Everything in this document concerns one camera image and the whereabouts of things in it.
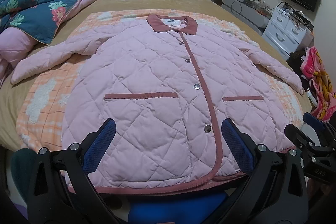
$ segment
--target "white drawer cabinet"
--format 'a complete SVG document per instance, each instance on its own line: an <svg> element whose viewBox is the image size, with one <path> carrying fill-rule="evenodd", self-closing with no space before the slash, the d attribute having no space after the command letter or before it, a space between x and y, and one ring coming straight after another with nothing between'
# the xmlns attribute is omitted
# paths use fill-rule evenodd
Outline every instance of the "white drawer cabinet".
<svg viewBox="0 0 336 224"><path fill-rule="evenodd" d="M313 39L310 30L276 7L262 37L274 47L285 60L289 53L308 47Z"/></svg>

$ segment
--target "orange plaid blanket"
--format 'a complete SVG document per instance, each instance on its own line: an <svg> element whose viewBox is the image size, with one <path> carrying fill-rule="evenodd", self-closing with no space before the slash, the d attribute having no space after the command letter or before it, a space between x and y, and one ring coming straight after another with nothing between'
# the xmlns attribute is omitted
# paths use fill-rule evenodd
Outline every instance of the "orange plaid blanket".
<svg viewBox="0 0 336 224"><path fill-rule="evenodd" d="M149 14L190 16L198 24L208 25L223 32L231 33L239 39L259 47L234 23L218 20L215 17L203 14L169 9L92 13L70 36L78 35L92 27L147 18ZM41 147L48 147L51 151L59 150L62 147L62 120L67 100L78 72L88 58L88 56L74 54L62 65L41 73L36 78L16 121L16 131L20 137L22 147L29 147L36 152ZM271 75L266 69L259 66L258 68L265 75L269 86L281 101L289 121L300 128L303 124L303 111L294 91L286 83Z"/></svg>

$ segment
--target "jacket sleeve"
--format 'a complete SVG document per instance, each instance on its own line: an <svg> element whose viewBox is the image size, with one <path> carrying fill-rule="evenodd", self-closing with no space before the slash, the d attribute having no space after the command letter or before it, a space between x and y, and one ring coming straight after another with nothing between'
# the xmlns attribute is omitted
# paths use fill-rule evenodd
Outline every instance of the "jacket sleeve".
<svg viewBox="0 0 336 224"><path fill-rule="evenodd" d="M17 84L23 79L49 70L69 59L74 53L93 55L101 44L115 34L111 26L97 27L69 37L60 44L47 47L18 63L11 84Z"/></svg>
<svg viewBox="0 0 336 224"><path fill-rule="evenodd" d="M245 41L239 40L236 37L229 36L228 34L225 33L225 40L227 40L230 44L241 50L253 62L253 64L260 64L261 66L266 68L270 73L286 82L297 93L303 95L303 87L300 77L296 75L291 69L286 68L278 60L274 59L261 49Z"/></svg>

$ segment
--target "bed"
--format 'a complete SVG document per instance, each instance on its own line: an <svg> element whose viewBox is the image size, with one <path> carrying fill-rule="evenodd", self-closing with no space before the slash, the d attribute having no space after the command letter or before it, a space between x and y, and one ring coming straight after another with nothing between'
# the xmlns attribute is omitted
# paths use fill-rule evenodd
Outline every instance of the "bed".
<svg viewBox="0 0 336 224"><path fill-rule="evenodd" d="M97 0L87 8L83 9L74 18L63 23L58 29L50 46L64 41L91 13L138 9L182 10L205 14L216 17L219 20L233 22L244 31L252 41L257 42L263 51L280 61L286 67L289 67L279 53L259 34L210 0ZM44 47L48 46L41 43L37 44L30 55L38 52ZM16 133L17 117L36 78L37 75L12 86L10 83L10 75L0 89L0 145L9 150L16 151L21 148L20 139ZM303 113L310 112L311 105L308 97L306 95L301 96L296 92L295 96L296 98L292 98L292 100L299 102L301 111Z"/></svg>

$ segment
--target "drawer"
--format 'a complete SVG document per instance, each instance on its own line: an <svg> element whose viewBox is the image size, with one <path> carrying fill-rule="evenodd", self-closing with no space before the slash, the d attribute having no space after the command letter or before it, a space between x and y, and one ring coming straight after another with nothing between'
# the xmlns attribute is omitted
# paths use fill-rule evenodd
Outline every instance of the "drawer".
<svg viewBox="0 0 336 224"><path fill-rule="evenodd" d="M296 22L290 20L285 28L285 34L295 39L299 44L306 34L306 27L300 24L296 27Z"/></svg>
<svg viewBox="0 0 336 224"><path fill-rule="evenodd" d="M276 41L287 53L294 52L299 46L298 42L290 39L290 37L281 31L272 21L270 21L270 24L267 25L265 32L268 32L269 36L271 36L272 39Z"/></svg>
<svg viewBox="0 0 336 224"><path fill-rule="evenodd" d="M276 25L282 29L285 30L287 23L289 22L289 17L282 11L275 9L273 12L271 21L276 23Z"/></svg>
<svg viewBox="0 0 336 224"><path fill-rule="evenodd" d="M262 37L280 53L283 59L287 60L289 58L289 54L272 38L269 32L265 31Z"/></svg>

